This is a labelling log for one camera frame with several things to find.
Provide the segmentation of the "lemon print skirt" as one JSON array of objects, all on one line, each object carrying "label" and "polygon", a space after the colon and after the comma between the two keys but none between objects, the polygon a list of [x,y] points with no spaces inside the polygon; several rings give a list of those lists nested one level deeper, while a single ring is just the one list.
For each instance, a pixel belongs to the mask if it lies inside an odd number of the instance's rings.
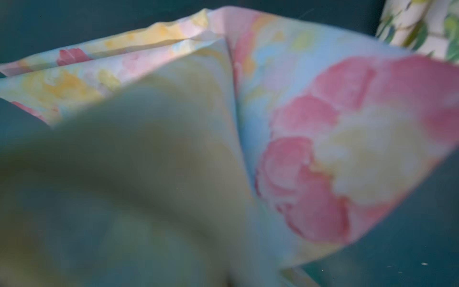
[{"label": "lemon print skirt", "polygon": [[436,60],[459,64],[459,0],[386,1],[376,37]]}]

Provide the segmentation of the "pink floral skirt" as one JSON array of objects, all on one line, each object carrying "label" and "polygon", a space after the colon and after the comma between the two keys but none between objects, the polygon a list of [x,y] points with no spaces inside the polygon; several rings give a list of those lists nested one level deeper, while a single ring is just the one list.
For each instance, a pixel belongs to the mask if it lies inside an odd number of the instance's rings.
[{"label": "pink floral skirt", "polygon": [[285,287],[459,145],[459,67],[239,7],[1,65],[4,287]]}]

